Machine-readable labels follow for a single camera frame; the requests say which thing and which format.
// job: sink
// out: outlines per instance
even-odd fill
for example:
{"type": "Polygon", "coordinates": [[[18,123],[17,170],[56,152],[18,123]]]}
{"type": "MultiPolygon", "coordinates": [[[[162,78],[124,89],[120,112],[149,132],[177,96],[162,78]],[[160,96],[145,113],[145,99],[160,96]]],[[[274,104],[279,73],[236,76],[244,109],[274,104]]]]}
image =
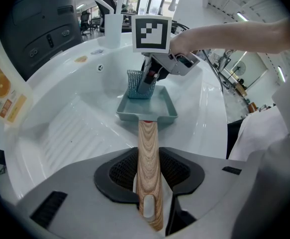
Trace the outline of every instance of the sink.
{"type": "MultiPolygon", "coordinates": [[[[20,130],[6,131],[6,164],[19,199],[68,164],[137,146],[138,123],[121,121],[116,109],[127,70],[140,70],[143,55],[132,52],[131,33],[122,34],[118,49],[102,42],[59,54],[28,80],[32,110],[20,130]],[[76,62],[82,56],[85,62],[76,62]]],[[[157,84],[167,88],[178,113],[173,124],[158,125],[159,146],[225,158],[225,105],[209,66],[200,61],[186,76],[169,75],[157,84]]]]}

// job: scrub brush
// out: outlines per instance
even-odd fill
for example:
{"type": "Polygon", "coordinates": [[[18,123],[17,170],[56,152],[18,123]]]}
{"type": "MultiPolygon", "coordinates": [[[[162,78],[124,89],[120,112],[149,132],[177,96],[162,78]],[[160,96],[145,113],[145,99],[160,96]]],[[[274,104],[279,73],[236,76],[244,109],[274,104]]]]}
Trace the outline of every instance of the scrub brush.
{"type": "Polygon", "coordinates": [[[154,93],[156,80],[151,84],[145,93],[139,93],[138,87],[143,77],[143,71],[127,70],[128,75],[128,97],[133,99],[150,99],[154,93]]]}

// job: white shirt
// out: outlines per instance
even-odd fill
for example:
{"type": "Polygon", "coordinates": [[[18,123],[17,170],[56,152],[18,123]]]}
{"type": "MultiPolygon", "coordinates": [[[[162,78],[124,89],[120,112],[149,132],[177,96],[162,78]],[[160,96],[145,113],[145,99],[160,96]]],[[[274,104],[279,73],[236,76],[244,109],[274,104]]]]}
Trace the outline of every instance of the white shirt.
{"type": "Polygon", "coordinates": [[[243,120],[229,159],[246,161],[253,151],[266,150],[288,133],[277,106],[252,113],[243,120]]]}

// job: human arm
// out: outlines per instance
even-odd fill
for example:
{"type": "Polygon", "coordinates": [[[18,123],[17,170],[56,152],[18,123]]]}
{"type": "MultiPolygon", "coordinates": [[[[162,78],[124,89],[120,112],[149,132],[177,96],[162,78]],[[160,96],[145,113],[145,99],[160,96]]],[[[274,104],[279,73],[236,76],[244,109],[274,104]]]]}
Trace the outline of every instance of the human arm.
{"type": "Polygon", "coordinates": [[[174,54],[201,49],[280,53],[290,49],[290,20],[274,23],[236,22],[186,30],[171,40],[174,54]]]}

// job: wooden handle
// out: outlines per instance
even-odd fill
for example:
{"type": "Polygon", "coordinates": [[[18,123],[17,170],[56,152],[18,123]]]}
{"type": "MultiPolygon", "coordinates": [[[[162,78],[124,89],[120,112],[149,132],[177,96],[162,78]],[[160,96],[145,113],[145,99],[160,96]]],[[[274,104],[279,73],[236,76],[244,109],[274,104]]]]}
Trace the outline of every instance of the wooden handle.
{"type": "Polygon", "coordinates": [[[160,161],[158,153],[157,122],[138,123],[138,165],[136,193],[139,196],[139,212],[143,216],[144,197],[155,199],[155,214],[149,224],[159,231],[163,228],[163,191],[161,185],[160,161]]]}

